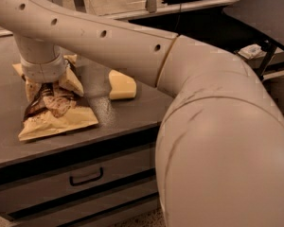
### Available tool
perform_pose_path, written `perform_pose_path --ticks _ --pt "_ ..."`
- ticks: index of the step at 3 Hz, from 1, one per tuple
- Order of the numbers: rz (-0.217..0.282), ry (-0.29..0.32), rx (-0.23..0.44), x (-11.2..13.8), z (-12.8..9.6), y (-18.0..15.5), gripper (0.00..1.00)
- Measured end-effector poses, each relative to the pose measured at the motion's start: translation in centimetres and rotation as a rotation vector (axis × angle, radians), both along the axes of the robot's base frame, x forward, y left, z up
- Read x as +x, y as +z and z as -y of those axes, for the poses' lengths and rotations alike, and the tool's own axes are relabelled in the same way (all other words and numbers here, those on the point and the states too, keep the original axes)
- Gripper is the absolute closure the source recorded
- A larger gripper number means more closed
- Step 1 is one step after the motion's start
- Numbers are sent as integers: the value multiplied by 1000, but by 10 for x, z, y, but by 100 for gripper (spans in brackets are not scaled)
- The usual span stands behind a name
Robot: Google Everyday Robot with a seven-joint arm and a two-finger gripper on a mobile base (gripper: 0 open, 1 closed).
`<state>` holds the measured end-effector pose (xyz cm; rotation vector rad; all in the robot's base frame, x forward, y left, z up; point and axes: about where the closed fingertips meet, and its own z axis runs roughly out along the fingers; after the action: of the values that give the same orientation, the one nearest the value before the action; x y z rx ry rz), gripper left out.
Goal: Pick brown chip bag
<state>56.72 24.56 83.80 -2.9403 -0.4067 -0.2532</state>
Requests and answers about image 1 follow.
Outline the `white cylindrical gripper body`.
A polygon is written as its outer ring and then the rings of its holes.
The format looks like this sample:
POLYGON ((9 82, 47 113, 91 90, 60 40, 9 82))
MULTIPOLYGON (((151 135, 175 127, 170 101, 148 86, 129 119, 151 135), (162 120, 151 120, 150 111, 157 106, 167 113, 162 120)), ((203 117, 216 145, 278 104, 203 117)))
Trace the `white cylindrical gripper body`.
POLYGON ((57 81, 65 72, 65 60, 60 54, 56 59, 49 62, 28 62, 21 59, 24 75, 39 83, 49 83, 57 81))

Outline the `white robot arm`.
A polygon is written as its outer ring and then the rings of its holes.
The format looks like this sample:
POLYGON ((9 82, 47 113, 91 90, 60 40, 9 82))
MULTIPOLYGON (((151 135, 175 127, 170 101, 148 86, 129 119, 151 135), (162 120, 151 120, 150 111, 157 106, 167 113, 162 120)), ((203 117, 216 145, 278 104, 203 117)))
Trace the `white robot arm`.
POLYGON ((284 227, 284 117, 243 60, 49 0, 0 0, 0 26, 172 96, 155 153, 167 227, 284 227))

